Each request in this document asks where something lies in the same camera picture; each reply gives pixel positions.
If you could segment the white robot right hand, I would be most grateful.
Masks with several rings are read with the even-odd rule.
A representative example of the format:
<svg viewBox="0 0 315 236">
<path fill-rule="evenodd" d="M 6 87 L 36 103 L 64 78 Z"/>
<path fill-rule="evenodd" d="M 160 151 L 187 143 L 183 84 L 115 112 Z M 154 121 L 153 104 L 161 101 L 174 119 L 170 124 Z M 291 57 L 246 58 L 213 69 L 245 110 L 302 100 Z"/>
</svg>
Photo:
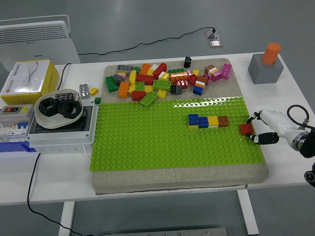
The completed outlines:
<svg viewBox="0 0 315 236">
<path fill-rule="evenodd" d="M 247 137 L 256 144 L 275 144 L 279 141 L 279 138 L 285 138 L 289 146 L 294 150 L 300 150 L 307 139 L 311 137 L 308 131 L 299 129 L 284 113 L 267 110 L 254 112 L 247 123 L 250 123 L 255 118 L 263 121 L 274 131 L 259 135 L 248 134 Z"/>
</svg>

